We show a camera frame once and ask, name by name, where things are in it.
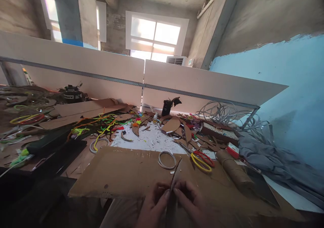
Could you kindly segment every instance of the blue wall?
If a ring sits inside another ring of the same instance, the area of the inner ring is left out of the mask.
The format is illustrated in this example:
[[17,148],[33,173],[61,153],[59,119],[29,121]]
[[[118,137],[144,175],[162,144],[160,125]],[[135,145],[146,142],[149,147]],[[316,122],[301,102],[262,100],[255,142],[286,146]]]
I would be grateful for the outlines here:
[[278,147],[324,170],[324,35],[298,35],[288,42],[217,57],[210,70],[288,85],[258,114],[274,125]]

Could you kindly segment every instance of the red box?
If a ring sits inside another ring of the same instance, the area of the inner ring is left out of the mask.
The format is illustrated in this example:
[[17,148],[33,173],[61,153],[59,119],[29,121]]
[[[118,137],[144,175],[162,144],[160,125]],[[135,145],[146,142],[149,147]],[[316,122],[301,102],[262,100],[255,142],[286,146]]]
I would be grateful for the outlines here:
[[240,158],[240,155],[239,155],[240,149],[237,148],[232,143],[227,144],[226,150],[234,159],[239,159]]

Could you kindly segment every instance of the white partition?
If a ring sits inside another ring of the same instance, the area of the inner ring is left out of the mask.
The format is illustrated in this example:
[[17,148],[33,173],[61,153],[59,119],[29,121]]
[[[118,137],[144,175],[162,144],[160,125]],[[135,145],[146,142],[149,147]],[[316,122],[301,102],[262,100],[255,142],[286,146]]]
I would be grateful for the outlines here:
[[[143,91],[143,103],[142,106],[149,107],[150,105],[153,108],[162,109],[163,101],[170,98],[171,100],[175,97],[180,97],[181,104],[172,107],[171,110],[177,112],[185,112],[185,113],[195,113],[199,111],[205,104],[210,102],[210,100],[197,98],[193,96],[181,95],[176,93],[171,93],[167,91],[154,90],[149,88],[144,88]],[[235,106],[238,111],[253,111],[252,108]]]
[[288,87],[152,60],[145,61],[144,83],[257,106]]
[[83,85],[80,91],[87,93],[89,97],[96,99],[112,97],[121,103],[127,103],[134,106],[141,105],[142,87],[140,86],[27,65],[24,65],[24,68],[37,86],[47,90],[58,91],[57,89],[59,88],[67,85],[76,86],[82,81]]
[[142,59],[4,31],[0,31],[0,57],[143,82]]

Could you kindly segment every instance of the red scissors handle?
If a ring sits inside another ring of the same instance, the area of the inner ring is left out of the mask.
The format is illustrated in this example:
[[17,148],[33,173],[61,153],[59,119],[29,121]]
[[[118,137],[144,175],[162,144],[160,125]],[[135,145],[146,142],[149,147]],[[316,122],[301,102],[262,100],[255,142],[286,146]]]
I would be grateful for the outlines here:
[[208,165],[210,165],[211,167],[215,167],[214,162],[212,161],[212,159],[209,158],[208,155],[206,155],[205,153],[202,153],[200,151],[195,150],[193,152],[194,154],[196,154],[197,156],[199,156],[204,162],[206,162]]

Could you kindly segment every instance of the fingernail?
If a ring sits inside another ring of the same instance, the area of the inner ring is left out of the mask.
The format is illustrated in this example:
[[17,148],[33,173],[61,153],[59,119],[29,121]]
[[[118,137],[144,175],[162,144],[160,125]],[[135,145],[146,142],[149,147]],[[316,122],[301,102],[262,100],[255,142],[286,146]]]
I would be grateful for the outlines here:
[[166,199],[169,199],[169,196],[170,196],[170,189],[168,189],[167,191],[165,191],[165,198]]

